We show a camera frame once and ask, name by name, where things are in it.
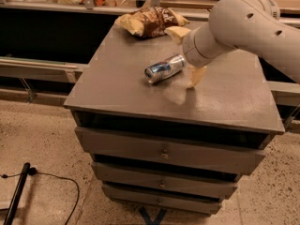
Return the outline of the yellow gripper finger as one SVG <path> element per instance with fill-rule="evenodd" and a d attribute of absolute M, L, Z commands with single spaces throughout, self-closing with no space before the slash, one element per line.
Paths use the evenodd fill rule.
<path fill-rule="evenodd" d="M 164 32 L 171 37 L 172 41 L 176 44 L 181 44 L 185 35 L 190 32 L 190 29 L 181 26 L 170 26 Z"/>
<path fill-rule="evenodd" d="M 203 78 L 203 75 L 205 74 L 207 70 L 207 66 L 204 67 L 194 67 L 192 65 L 189 65 L 187 67 L 187 88 L 191 89 L 195 85 L 197 85 L 200 80 Z"/>

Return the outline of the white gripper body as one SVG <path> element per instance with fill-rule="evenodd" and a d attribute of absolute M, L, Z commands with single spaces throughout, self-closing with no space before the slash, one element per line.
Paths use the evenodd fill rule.
<path fill-rule="evenodd" d="M 186 60 L 195 67 L 201 68 L 210 62 L 209 58 L 203 56 L 196 45 L 198 29 L 192 30 L 188 32 L 184 38 L 182 43 L 182 52 L 186 57 Z"/>

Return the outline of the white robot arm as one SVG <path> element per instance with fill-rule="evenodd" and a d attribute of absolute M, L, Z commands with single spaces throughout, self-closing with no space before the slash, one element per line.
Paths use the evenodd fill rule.
<path fill-rule="evenodd" d="M 201 27 L 171 26 L 165 33 L 182 46 L 194 67 L 204 67 L 222 54 L 240 49 L 300 83 L 300 30 L 279 17 L 274 0 L 219 0 Z"/>

